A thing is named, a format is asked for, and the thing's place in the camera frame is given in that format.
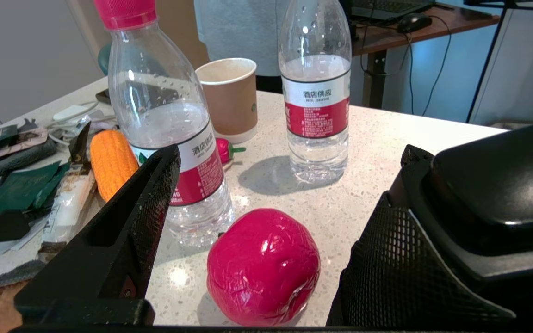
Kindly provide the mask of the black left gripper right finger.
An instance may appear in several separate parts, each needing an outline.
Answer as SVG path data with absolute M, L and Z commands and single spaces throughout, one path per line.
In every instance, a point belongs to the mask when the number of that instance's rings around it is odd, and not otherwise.
M 340 274 L 327 325 L 505 327 L 516 318 L 461 282 L 412 212 L 383 192 Z

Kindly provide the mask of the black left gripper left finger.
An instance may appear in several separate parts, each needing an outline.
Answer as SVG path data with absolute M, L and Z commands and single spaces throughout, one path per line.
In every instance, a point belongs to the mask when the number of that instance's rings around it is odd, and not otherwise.
M 23 325 L 152 325 L 145 296 L 179 172 L 178 146 L 152 154 L 16 294 Z

